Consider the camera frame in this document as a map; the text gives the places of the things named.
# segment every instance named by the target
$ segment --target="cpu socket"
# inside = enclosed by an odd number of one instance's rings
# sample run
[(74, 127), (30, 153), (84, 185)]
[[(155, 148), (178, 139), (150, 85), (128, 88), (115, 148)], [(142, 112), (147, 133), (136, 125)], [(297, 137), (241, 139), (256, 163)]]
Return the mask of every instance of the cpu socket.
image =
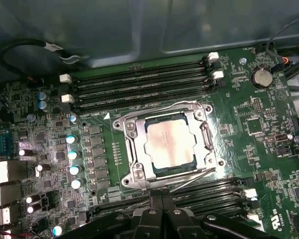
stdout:
[(212, 110), (210, 105), (182, 101), (131, 112), (115, 120), (113, 128), (124, 133), (130, 163), (122, 185), (157, 188), (224, 166), (216, 160), (207, 123)]

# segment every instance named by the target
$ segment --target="capacitor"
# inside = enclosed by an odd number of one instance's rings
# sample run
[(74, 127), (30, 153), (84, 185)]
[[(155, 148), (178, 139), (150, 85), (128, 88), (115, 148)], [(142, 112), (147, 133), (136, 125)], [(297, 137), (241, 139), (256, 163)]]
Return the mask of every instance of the capacitor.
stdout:
[(73, 144), (73, 143), (76, 143), (78, 141), (78, 138), (74, 135), (68, 135), (65, 139), (65, 141), (68, 143), (68, 144)]
[(35, 203), (35, 204), (29, 206), (29, 207), (26, 209), (26, 211), (27, 211), (29, 214), (31, 214), (31, 213), (34, 213), (34, 212), (40, 210), (40, 209), (41, 209), (41, 205), (40, 205), (39, 203)]
[(47, 171), (51, 169), (51, 165), (47, 164), (47, 163), (43, 163), (43, 164), (38, 164), (36, 167), (36, 170), (38, 170), (39, 172), (42, 171)]
[(34, 203), (34, 202), (37, 202), (41, 199), (40, 195), (38, 194), (35, 194), (35, 195), (31, 195), (31, 196), (28, 196), (26, 199), (25, 199), (25, 202), (30, 204), (30, 203)]
[(74, 179), (71, 183), (71, 187), (73, 189), (79, 189), (82, 185), (84, 184), (84, 181), (82, 178), (77, 178), (77, 179)]
[(73, 123), (73, 124), (77, 124), (77, 122), (78, 122), (78, 118), (77, 118), (75, 115), (71, 115), (71, 116), (69, 117), (69, 120), (70, 120), (70, 122)]
[(34, 156), (34, 151), (31, 149), (20, 149), (19, 150), (19, 155), (20, 156)]
[(82, 171), (82, 167), (80, 165), (74, 165), (70, 167), (70, 174), (77, 175)]
[(250, 80), (257, 89), (264, 89), (272, 84), (273, 75), (264, 66), (259, 66), (252, 73)]
[(68, 158), (71, 160), (77, 159), (78, 157), (80, 157), (80, 153), (76, 152), (76, 151), (70, 151), (68, 152)]
[(44, 112), (47, 112), (50, 109), (50, 104), (48, 104), (46, 101), (40, 101), (38, 103), (38, 108)]
[(59, 223), (58, 225), (56, 225), (53, 230), (52, 233), (53, 235), (55, 235), (56, 237), (60, 236), (63, 232), (65, 231), (65, 225), (63, 223)]
[(34, 114), (29, 114), (26, 116), (26, 119), (29, 121), (29, 122), (34, 122), (36, 120), (36, 117)]
[(294, 137), (294, 142), (295, 142), (295, 143), (299, 143), (299, 136), (298, 136), (298, 135), (296, 135), (296, 136)]
[(45, 92), (39, 92), (37, 95), (38, 100), (40, 101), (48, 101), (49, 95), (47, 95)]

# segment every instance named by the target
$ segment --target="electrolytic capacitor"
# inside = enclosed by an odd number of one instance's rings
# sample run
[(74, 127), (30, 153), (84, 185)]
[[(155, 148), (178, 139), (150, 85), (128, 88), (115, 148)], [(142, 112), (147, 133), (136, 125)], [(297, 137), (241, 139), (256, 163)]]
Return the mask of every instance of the electrolytic capacitor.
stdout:
[(34, 122), (36, 117), (34, 114), (29, 114), (26, 116), (26, 119), (29, 121), (29, 122)]
[(65, 231), (65, 225), (63, 223), (59, 223), (58, 225), (56, 225), (53, 230), (52, 233), (53, 235), (55, 235), (56, 237), (60, 236), (63, 232)]
[(70, 120), (70, 122), (73, 123), (73, 124), (77, 124), (77, 122), (78, 122), (78, 118), (77, 118), (77, 116), (75, 116), (75, 115), (71, 115), (71, 116), (69, 117), (69, 120)]
[(35, 194), (35, 195), (28, 196), (25, 199), (25, 202), (28, 203), (28, 204), (35, 203), (35, 202), (39, 201), (40, 199), (41, 199), (40, 195)]
[(78, 138), (74, 135), (68, 135), (65, 139), (65, 141), (68, 143), (68, 144), (73, 144), (73, 143), (76, 143), (78, 141)]
[(50, 104), (48, 104), (46, 101), (40, 101), (38, 103), (38, 108), (44, 112), (47, 112), (50, 109)]
[(31, 149), (20, 149), (19, 150), (19, 155), (20, 156), (34, 156), (34, 151)]
[(40, 209), (41, 209), (41, 205), (40, 205), (39, 203), (35, 203), (35, 204), (29, 206), (29, 207), (26, 209), (26, 211), (27, 211), (29, 214), (31, 214), (31, 213), (34, 213), (34, 212), (40, 210)]
[(70, 167), (70, 174), (77, 175), (82, 171), (82, 167), (80, 165), (74, 165)]
[(84, 180), (82, 178), (77, 178), (72, 181), (71, 187), (73, 189), (79, 189), (80, 187), (82, 187), (83, 184), (84, 184)]
[(47, 164), (47, 163), (43, 163), (43, 164), (38, 164), (36, 167), (36, 170), (38, 170), (39, 172), (42, 171), (47, 171), (51, 169), (51, 165)]
[(40, 101), (48, 101), (49, 96), (45, 92), (39, 92), (37, 95), (38, 100)]
[(71, 160), (77, 159), (78, 157), (80, 157), (80, 153), (76, 152), (76, 151), (70, 151), (68, 152), (68, 158)]

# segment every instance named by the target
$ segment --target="motherboard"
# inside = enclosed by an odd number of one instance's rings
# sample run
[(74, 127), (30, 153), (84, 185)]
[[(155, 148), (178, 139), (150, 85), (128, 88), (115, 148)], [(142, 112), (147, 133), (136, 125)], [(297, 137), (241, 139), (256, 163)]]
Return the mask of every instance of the motherboard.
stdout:
[(0, 163), (27, 171), (0, 181), (18, 179), (14, 223), (53, 238), (168, 187), (196, 217), (299, 238), (299, 118), (277, 64), (248, 47), (0, 84)]

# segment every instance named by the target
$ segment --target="green circuit board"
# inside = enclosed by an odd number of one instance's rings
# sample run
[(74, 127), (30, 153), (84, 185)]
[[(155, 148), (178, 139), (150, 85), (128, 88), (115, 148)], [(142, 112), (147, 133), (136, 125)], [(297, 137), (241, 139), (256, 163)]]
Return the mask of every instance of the green circuit board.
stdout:
[[(211, 93), (186, 98), (213, 106), (208, 124), (213, 136), (217, 157), (226, 161), (226, 168), (204, 178), (203, 181), (232, 176), (252, 177), (258, 193), (260, 208), (251, 210), (262, 220), (264, 230), (282, 239), (298, 238), (292, 215), (299, 215), (299, 154), (294, 143), (299, 136), (297, 112), (282, 72), (273, 75), (273, 83), (265, 89), (257, 89), (250, 82), (250, 75), (259, 65), (273, 66), (276, 59), (266, 53), (255, 54), (255, 48), (220, 51), (219, 62), (224, 72), (222, 87)], [(174, 57), (136, 64), (105, 67), (71, 74), (77, 79), (105, 74), (126, 72), (131, 68), (151, 68), (199, 61), (203, 54)], [(244, 57), (247, 63), (240, 64)], [(24, 214), (25, 227), (41, 217), (48, 217), (51, 228), (64, 222), (68, 230), (80, 226), (79, 213), (89, 208), (137, 198), (147, 191), (130, 189), (121, 179), (129, 172), (124, 135), (113, 130), (115, 119), (136, 110), (168, 106), (180, 100), (131, 106), (114, 110), (102, 110), (78, 116), (73, 124), (69, 114), (58, 110), (58, 79), (48, 80), (43, 87), (28, 89), (26, 83), (11, 82), (0, 86), (0, 93), (7, 98), (8, 110), (13, 112), (14, 125), (10, 131), (14, 142), (14, 154), (19, 148), (32, 148), (38, 155), (31, 157), (32, 165), (40, 162), (51, 164), (49, 172), (22, 182), (24, 196), (37, 192), (56, 191), (57, 207), (49, 212)], [(36, 95), (49, 95), (50, 111), (37, 108)], [(28, 122), (26, 116), (34, 114), (36, 120)], [(24, 140), (20, 132), (25, 132)], [(271, 141), (277, 134), (292, 135), (282, 142)], [(74, 135), (78, 143), (68, 145), (67, 135)], [(68, 151), (75, 150), (81, 156), (69, 160)], [(70, 165), (84, 168), (79, 175), (69, 173)], [(84, 178), (84, 187), (71, 188), (71, 181)], [(74, 224), (68, 219), (74, 218)]]

